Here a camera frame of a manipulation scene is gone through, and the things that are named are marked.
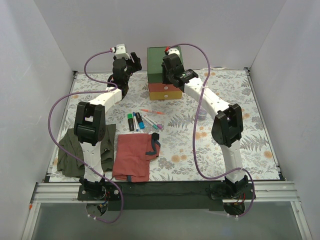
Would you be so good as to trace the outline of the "green drawer box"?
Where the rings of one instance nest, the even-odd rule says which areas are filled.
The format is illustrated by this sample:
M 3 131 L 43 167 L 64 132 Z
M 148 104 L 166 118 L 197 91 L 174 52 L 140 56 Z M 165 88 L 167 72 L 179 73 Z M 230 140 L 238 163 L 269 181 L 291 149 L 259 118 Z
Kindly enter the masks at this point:
M 149 84 L 163 82 L 163 57 L 166 46 L 155 46 L 147 48 L 147 80 Z

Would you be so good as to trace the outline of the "red drawer box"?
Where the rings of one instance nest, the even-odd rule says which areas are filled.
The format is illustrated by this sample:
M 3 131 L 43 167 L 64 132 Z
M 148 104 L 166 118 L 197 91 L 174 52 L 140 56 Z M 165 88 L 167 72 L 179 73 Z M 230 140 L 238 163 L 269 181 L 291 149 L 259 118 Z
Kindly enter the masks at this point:
M 173 84 L 164 84 L 164 83 L 149 83 L 148 84 L 149 92 L 181 92 L 181 90 L 175 87 Z

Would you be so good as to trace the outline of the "orange pen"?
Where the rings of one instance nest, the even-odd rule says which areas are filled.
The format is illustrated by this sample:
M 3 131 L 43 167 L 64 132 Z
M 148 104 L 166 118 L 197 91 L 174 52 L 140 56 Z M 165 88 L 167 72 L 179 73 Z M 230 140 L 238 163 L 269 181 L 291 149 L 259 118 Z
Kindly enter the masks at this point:
M 145 112 L 145 113 L 152 113 L 152 114 L 157 114 L 157 115 L 164 115 L 164 112 L 161 111 L 155 111 L 155 110 L 149 110 L 149 109 L 140 109 L 140 111 Z

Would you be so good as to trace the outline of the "teal cap white marker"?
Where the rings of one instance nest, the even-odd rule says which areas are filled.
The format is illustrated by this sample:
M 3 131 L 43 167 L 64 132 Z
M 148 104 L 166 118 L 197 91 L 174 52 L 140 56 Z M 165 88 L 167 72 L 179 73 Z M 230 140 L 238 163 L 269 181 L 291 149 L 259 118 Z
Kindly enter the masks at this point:
M 142 119 L 146 121 L 149 125 L 151 125 L 154 129 L 158 129 L 158 126 L 154 124 L 151 120 L 147 119 L 145 116 L 142 116 Z

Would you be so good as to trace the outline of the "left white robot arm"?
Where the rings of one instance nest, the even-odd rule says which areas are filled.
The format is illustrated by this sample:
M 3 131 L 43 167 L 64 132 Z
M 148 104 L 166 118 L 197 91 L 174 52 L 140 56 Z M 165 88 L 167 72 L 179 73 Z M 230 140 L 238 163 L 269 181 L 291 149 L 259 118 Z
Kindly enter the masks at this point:
M 95 200 L 103 199 L 107 193 L 106 187 L 99 183 L 104 177 L 101 142 L 106 134 L 106 112 L 127 95 L 130 77 L 141 69 L 141 59 L 135 52 L 128 54 L 116 50 L 106 92 L 77 105 L 73 130 L 83 153 L 84 179 L 93 183 L 89 194 Z

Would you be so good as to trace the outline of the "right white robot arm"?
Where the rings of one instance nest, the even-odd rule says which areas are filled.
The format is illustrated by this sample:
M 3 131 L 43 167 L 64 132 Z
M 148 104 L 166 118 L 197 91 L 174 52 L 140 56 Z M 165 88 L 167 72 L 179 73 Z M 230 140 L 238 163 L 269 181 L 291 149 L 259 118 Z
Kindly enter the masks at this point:
M 193 70 L 185 70 L 176 53 L 162 58 L 162 68 L 166 80 L 174 87 L 197 101 L 213 119 L 211 135 L 220 146 L 226 170 L 227 195 L 237 199 L 245 192 L 248 182 L 242 170 L 240 140 L 243 132 L 242 109 L 238 104 L 231 105 L 218 97 L 212 90 L 203 86 L 202 80 Z

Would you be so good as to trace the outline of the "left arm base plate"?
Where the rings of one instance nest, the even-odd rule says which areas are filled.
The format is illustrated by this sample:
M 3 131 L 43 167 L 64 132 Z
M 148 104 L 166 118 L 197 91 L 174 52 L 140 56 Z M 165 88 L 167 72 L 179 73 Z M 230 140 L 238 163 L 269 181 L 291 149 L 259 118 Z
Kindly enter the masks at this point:
M 120 190 L 113 184 L 102 179 L 100 182 L 91 182 L 81 178 L 77 199 L 79 201 L 120 201 Z

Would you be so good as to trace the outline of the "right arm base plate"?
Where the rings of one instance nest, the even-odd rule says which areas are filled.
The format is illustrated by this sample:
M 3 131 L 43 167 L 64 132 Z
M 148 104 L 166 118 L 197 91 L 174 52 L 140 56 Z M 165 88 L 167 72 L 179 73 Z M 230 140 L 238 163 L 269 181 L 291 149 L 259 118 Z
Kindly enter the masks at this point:
M 225 181 L 214 181 L 209 184 L 207 192 L 212 200 L 251 200 L 253 185 L 249 182 L 244 187 L 235 189 Z

